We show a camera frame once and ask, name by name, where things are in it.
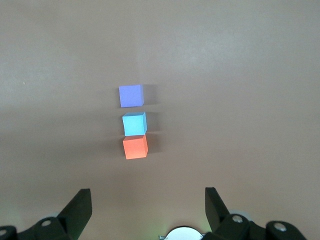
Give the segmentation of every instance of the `brown surface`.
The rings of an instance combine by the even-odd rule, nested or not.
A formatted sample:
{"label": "brown surface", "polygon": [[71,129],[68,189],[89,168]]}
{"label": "brown surface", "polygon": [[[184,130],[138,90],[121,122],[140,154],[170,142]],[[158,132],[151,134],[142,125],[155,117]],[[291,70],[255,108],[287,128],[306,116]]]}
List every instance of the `brown surface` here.
{"label": "brown surface", "polygon": [[[0,225],[91,188],[81,240],[209,230],[230,209],[320,236],[319,1],[0,3]],[[147,158],[128,161],[118,86],[145,84]]]}

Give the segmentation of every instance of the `red cube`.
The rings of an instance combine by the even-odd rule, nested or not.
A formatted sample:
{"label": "red cube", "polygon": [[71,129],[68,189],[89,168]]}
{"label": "red cube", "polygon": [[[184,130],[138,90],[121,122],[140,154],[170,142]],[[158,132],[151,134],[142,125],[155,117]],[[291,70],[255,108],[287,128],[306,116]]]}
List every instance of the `red cube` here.
{"label": "red cube", "polygon": [[126,136],[123,147],[126,159],[145,158],[148,153],[146,135]]}

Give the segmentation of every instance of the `cyan cube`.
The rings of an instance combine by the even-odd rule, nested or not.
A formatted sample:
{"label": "cyan cube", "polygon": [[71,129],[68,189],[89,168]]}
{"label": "cyan cube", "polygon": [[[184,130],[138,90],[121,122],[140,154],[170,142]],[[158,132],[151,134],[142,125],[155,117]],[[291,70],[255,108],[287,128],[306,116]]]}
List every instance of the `cyan cube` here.
{"label": "cyan cube", "polygon": [[141,107],[145,103],[142,84],[120,86],[119,94],[122,108]]}
{"label": "cyan cube", "polygon": [[147,131],[146,112],[128,112],[122,116],[124,135],[145,135]]}

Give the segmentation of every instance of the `block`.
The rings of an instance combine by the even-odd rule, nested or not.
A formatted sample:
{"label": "block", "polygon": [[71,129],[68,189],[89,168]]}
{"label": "block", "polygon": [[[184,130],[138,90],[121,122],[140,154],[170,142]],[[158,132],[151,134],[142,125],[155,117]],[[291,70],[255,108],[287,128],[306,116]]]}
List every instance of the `block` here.
{"label": "block", "polygon": [[145,158],[148,153],[146,135],[126,136],[123,140],[126,159]]}
{"label": "block", "polygon": [[141,107],[145,103],[144,86],[142,84],[120,86],[119,94],[122,108]]}
{"label": "block", "polygon": [[122,116],[124,135],[145,135],[147,131],[146,112],[128,112]]}

